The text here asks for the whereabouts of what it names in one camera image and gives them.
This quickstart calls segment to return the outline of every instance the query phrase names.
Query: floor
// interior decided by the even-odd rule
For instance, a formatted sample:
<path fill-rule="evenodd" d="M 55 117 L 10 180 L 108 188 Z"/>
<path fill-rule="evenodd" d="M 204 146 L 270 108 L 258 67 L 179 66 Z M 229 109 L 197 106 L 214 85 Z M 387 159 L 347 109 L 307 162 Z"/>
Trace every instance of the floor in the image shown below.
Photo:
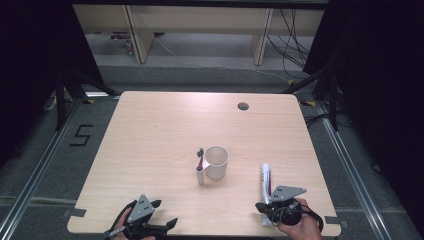
<path fill-rule="evenodd" d="M 249 36 L 159 34 L 155 37 L 146 63 L 139 64 L 134 56 L 129 54 L 125 40 L 111 40 L 109 35 L 110 33 L 90 33 L 86 35 L 99 68 L 130 67 L 131 69 L 143 70 L 167 67 L 178 68 L 181 71 L 203 68 L 208 70 L 242 69 L 263 74 L 264 77 L 272 76 L 283 79 L 285 82 L 294 79 L 290 75 L 296 72 L 298 74 L 296 76 L 306 77 L 305 74 L 300 72 L 301 66 L 283 59 L 270 42 L 265 49 L 262 65 L 255 66 Z M 282 39 L 287 41 L 288 37 L 282 37 Z M 278 36 L 271 36 L 271 40 L 285 50 L 284 44 Z M 299 37 L 298 41 L 305 49 L 309 49 L 313 38 Z M 287 49 L 286 52 L 298 62 L 302 62 L 298 51 Z M 275 74 L 273 71 L 286 74 Z M 96 116 L 111 116 L 116 102 L 99 101 L 99 106 L 103 104 L 110 104 L 112 107 L 88 110 L 88 105 L 81 105 L 78 114 L 82 117 L 73 120 L 75 123 L 70 127 L 77 128 L 78 123 L 89 118 L 88 112 L 85 111 L 99 111 Z M 324 107 L 320 107 L 320 105 L 313 108 L 302 107 L 305 117 L 316 115 L 317 112 L 325 109 L 325 103 L 320 104 L 324 104 Z M 48 112 L 43 116 L 39 120 L 39 125 L 37 125 L 39 127 L 34 129 L 31 137 L 28 138 L 29 147 L 22 153 L 23 155 L 17 161 L 8 163 L 0 171 L 0 216 L 6 218 L 15 200 L 19 199 L 19 195 L 28 196 L 31 199 L 29 205 L 26 206 L 27 210 L 21 216 L 18 216 L 21 221 L 10 227 L 10 231 L 14 232 L 11 239 L 44 239 L 52 238 L 52 234 L 54 234 L 53 238 L 57 239 L 97 239 L 99 237 L 98 235 L 74 236 L 69 235 L 69 233 L 67 233 L 68 235 L 65 234 L 68 219 L 66 210 L 75 204 L 79 194 L 69 185 L 82 186 L 84 183 L 83 178 L 74 179 L 72 173 L 74 171 L 85 171 L 84 174 L 88 174 L 91 163 L 80 163 L 79 159 L 66 156 L 60 149 L 55 150 L 53 154 L 63 162 L 56 161 L 45 166 L 47 168 L 46 173 L 40 176 L 43 181 L 40 185 L 34 186 L 33 193 L 26 195 L 28 192 L 23 191 L 23 189 L 26 189 L 25 186 L 31 184 L 28 182 L 28 176 L 31 176 L 34 169 L 39 167 L 40 162 L 38 160 L 45 157 L 44 149 L 40 149 L 40 146 L 44 146 L 45 149 L 54 147 L 50 146 L 49 142 L 52 138 L 57 137 L 51 128 L 55 125 L 55 121 L 54 112 Z M 309 128 L 342 226 L 342 234 L 338 239 L 422 239 L 393 191 L 391 191 L 387 181 L 380 173 L 370 167 L 372 159 L 361 144 L 360 138 L 349 126 L 348 117 L 342 115 L 338 117 L 338 122 L 340 128 L 337 133 L 328 130 L 328 123 L 325 121 L 314 123 L 315 126 Z M 107 128 L 107 122 L 102 122 L 99 125 L 101 125 L 98 129 L 100 133 Z M 31 139 L 37 139 L 38 142 L 34 145 L 36 147 L 32 147 Z M 101 139 L 102 134 L 93 137 L 93 141 L 98 143 L 101 142 Z M 62 145 L 69 144 L 69 140 L 63 141 Z M 340 144 L 339 147 L 336 147 L 335 142 L 337 141 L 341 141 L 342 147 L 340 147 Z M 85 151 L 91 155 L 96 153 L 95 148 Z M 69 162 L 69 165 L 67 165 L 69 169 L 63 168 L 61 163 L 64 162 Z M 360 196 L 364 190 L 368 197 Z M 375 211 L 366 209 L 367 207 L 375 208 Z M 373 224 L 372 220 L 375 218 L 383 219 L 382 225 Z"/>

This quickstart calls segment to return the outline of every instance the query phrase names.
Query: mug handle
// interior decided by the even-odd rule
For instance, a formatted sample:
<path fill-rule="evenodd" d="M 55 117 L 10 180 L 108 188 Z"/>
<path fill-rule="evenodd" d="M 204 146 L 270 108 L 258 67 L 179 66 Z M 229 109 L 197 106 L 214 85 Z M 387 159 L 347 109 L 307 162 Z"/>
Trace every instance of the mug handle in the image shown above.
<path fill-rule="evenodd" d="M 207 167 L 209 167 L 211 164 L 209 164 L 207 161 L 203 160 L 202 162 L 202 170 L 198 171 L 196 169 L 197 174 L 197 181 L 199 182 L 199 185 L 205 184 L 205 178 L 203 172 L 206 170 Z"/>

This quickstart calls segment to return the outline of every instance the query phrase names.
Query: table top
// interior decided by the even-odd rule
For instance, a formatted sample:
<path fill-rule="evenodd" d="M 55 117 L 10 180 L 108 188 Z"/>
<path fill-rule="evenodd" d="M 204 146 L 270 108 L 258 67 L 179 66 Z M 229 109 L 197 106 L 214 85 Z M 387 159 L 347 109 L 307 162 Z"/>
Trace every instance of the table top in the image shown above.
<path fill-rule="evenodd" d="M 239 103 L 247 103 L 240 110 Z M 197 181 L 199 148 L 229 152 L 227 173 Z M 162 200 L 149 221 L 178 218 L 169 235 L 282 236 L 263 227 L 261 166 L 269 163 L 272 188 L 306 188 L 299 197 L 321 217 L 336 217 L 298 102 L 293 95 L 125 92 L 112 116 L 76 209 L 73 233 L 102 233 L 122 208 L 145 194 Z M 340 226 L 325 224 L 324 236 Z"/>

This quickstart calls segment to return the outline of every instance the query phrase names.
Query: hand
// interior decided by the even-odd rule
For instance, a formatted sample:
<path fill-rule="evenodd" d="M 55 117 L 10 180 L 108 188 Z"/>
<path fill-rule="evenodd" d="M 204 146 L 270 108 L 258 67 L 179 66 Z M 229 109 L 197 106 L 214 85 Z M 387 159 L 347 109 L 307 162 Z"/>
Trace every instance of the hand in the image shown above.
<path fill-rule="evenodd" d="M 124 226 L 125 219 L 127 218 L 127 215 L 131 212 L 131 209 L 132 208 L 128 208 L 127 210 L 125 210 L 124 214 L 122 214 L 121 218 L 116 223 L 115 229 L 118 229 L 118 228 Z M 113 240 L 128 240 L 128 238 L 125 237 L 125 235 L 123 233 L 118 233 L 118 235 L 116 235 L 112 239 Z M 150 237 L 145 237 L 141 240 L 156 240 L 156 238 L 154 236 L 150 236 Z"/>
<path fill-rule="evenodd" d="M 299 204 L 308 206 L 305 199 L 296 198 Z M 302 210 L 308 211 L 309 209 L 302 207 Z M 318 228 L 317 221 L 308 214 L 302 214 L 300 222 L 294 226 L 284 225 L 280 223 L 278 229 L 285 234 L 289 235 L 293 240 L 322 240 L 321 232 Z"/>

